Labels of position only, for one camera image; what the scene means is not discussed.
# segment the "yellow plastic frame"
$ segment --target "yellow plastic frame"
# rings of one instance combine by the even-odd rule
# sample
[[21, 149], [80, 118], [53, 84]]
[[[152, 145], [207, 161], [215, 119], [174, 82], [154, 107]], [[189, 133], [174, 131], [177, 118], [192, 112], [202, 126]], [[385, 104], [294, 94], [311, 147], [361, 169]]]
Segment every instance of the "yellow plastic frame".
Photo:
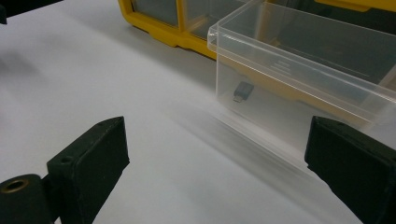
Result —
[[135, 12], [131, 0], [119, 0], [122, 16], [133, 26], [148, 32], [153, 38], [171, 47], [192, 49], [216, 60], [216, 53], [207, 48], [206, 40], [185, 30], [183, 0], [177, 1], [178, 27], [157, 21], [142, 13]]

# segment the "screw hole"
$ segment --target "screw hole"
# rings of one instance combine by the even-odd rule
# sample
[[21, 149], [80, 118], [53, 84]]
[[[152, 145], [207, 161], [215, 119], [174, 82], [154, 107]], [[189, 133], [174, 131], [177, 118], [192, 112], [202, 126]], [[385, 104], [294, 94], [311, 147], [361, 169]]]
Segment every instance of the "screw hole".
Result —
[[1, 189], [2, 193], [13, 193], [20, 189], [24, 189], [29, 184], [29, 180], [27, 179], [20, 179], [14, 180], [8, 183], [5, 187]]
[[69, 162], [71, 162], [73, 160], [73, 157], [63, 157], [62, 159], [61, 159], [61, 163], [69, 163]]

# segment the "yellow plastic organizer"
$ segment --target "yellow plastic organizer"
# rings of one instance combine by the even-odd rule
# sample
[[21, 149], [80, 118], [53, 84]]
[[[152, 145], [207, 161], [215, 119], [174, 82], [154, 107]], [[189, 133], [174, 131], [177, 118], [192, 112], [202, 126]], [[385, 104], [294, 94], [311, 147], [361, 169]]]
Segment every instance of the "yellow plastic organizer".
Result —
[[[192, 49], [209, 58], [216, 53], [206, 46], [210, 26], [249, 0], [119, 0], [123, 17], [133, 26], [171, 47]], [[299, 5], [313, 0], [267, 0], [280, 5]], [[379, 8], [396, 11], [393, 0], [314, 0], [317, 3], [357, 11]]]

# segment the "black 3d-printed block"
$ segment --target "black 3d-printed block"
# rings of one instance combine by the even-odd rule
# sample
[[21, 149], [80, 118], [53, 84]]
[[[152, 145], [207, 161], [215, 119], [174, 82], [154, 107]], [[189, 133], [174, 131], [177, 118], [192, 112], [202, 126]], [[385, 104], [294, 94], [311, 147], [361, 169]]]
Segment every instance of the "black 3d-printed block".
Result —
[[6, 9], [2, 5], [0, 5], [0, 23], [7, 24]]
[[313, 117], [305, 161], [363, 223], [396, 223], [395, 150], [344, 123]]
[[64, 202], [62, 223], [92, 223], [129, 164], [123, 118], [102, 121], [48, 163]]

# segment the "white surface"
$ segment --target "white surface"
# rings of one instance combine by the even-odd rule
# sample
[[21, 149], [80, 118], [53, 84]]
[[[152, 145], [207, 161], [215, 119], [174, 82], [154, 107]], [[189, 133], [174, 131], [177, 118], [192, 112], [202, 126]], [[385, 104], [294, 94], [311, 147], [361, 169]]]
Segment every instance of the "white surface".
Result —
[[184, 107], [217, 104], [215, 74], [214, 61], [132, 27], [115, 0], [9, 18], [0, 181], [46, 175], [46, 162], [93, 124], [123, 115], [131, 164], [95, 223], [320, 223], [177, 122]]

